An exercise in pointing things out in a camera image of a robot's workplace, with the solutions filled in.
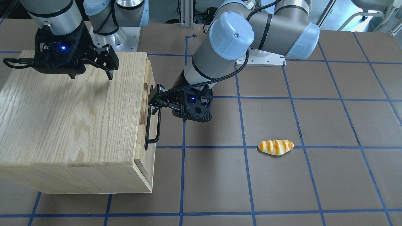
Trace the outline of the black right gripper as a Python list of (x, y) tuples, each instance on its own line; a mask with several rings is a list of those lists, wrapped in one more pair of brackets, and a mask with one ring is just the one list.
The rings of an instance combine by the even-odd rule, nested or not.
[(84, 64), (90, 64), (104, 70), (108, 79), (112, 80), (114, 72), (119, 69), (119, 58), (113, 47), (104, 45), (96, 48), (84, 22), (81, 22), (75, 31), (75, 67), (82, 68)]

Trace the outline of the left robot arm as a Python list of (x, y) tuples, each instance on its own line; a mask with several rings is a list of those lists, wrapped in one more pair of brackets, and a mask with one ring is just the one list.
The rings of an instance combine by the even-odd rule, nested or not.
[(183, 120), (210, 120), (213, 86), (245, 67), (250, 48), (302, 60), (311, 55), (320, 36), (309, 22), (311, 7), (310, 0), (276, 0), (248, 9), (241, 0), (226, 0), (173, 87), (157, 85), (149, 106), (171, 108)]

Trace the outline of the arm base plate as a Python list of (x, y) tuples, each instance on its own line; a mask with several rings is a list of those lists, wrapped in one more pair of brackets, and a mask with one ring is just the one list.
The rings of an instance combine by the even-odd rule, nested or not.
[(249, 59), (247, 62), (247, 66), (282, 67), (287, 65), (285, 57), (283, 55), (257, 50), (254, 48), (249, 48), (248, 52)]
[(92, 42), (97, 48), (101, 48), (106, 44), (113, 47), (115, 52), (137, 52), (140, 38), (140, 27), (120, 27), (119, 30), (108, 36), (102, 36), (90, 29)]

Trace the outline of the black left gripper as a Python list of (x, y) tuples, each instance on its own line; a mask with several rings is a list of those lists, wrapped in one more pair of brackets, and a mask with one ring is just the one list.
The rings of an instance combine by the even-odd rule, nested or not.
[(148, 95), (148, 105), (151, 106), (152, 115), (155, 115), (156, 112), (158, 111), (159, 108), (167, 107), (166, 104), (163, 102), (169, 102), (173, 103), (173, 105), (177, 105), (179, 110), (172, 109), (172, 114), (175, 117), (189, 117), (189, 114), (187, 113), (186, 109), (186, 94), (188, 89), (181, 90), (178, 92), (174, 92), (171, 94), (168, 94), (166, 96), (160, 96), (160, 102), (157, 101), (157, 96), (162, 93), (167, 91), (164, 86), (161, 84), (157, 84), (151, 91), (150, 94)]

